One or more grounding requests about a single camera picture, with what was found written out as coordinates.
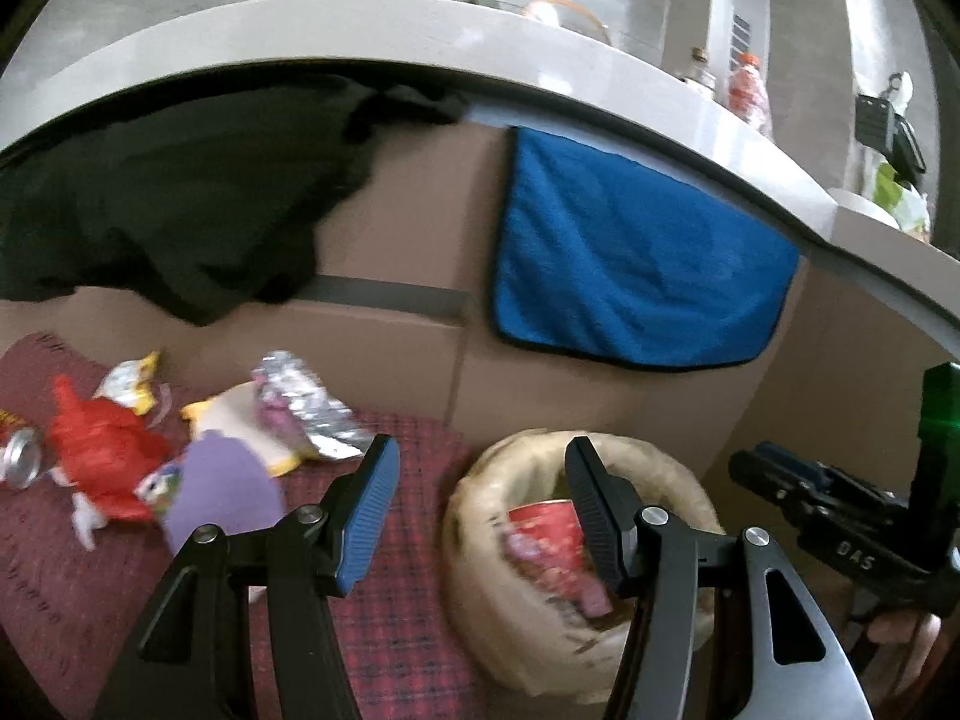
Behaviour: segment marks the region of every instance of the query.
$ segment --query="gray strip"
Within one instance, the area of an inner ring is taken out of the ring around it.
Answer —
[[[462,319],[467,305],[467,293],[458,290],[323,274],[315,276],[296,299],[403,311],[447,320]]]

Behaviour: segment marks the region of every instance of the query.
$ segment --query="purple paper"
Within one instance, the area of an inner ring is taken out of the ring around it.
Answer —
[[[186,448],[181,487],[163,517],[163,531],[176,554],[200,525],[224,533],[271,528],[286,512],[280,486],[241,440],[208,430]]]

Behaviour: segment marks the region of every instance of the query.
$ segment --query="red paper cup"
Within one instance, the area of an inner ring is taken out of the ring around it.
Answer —
[[[568,571],[581,571],[584,564],[584,532],[572,501],[542,501],[507,512],[517,533],[534,538],[552,562]]]

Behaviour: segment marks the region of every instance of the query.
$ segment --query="yellow wrapper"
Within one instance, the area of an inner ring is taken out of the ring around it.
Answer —
[[[151,352],[142,360],[127,360],[116,365],[98,386],[94,397],[105,397],[130,409],[138,416],[150,412],[157,399],[150,392],[150,381],[157,372],[160,352]]]
[[[247,445],[272,477],[292,471],[301,464],[301,458],[260,427],[253,406],[254,384],[246,382],[208,400],[187,404],[181,416],[190,423],[192,439],[198,439],[205,430],[219,430]]]

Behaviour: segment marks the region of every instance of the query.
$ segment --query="vent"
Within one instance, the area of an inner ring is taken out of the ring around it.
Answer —
[[[781,666],[822,661],[827,656],[827,648],[786,577],[779,571],[767,574],[767,598],[770,603],[774,661]]]
[[[739,64],[740,55],[743,52],[750,52],[750,22],[741,16],[733,14],[733,33],[730,37],[730,69],[736,70]]]

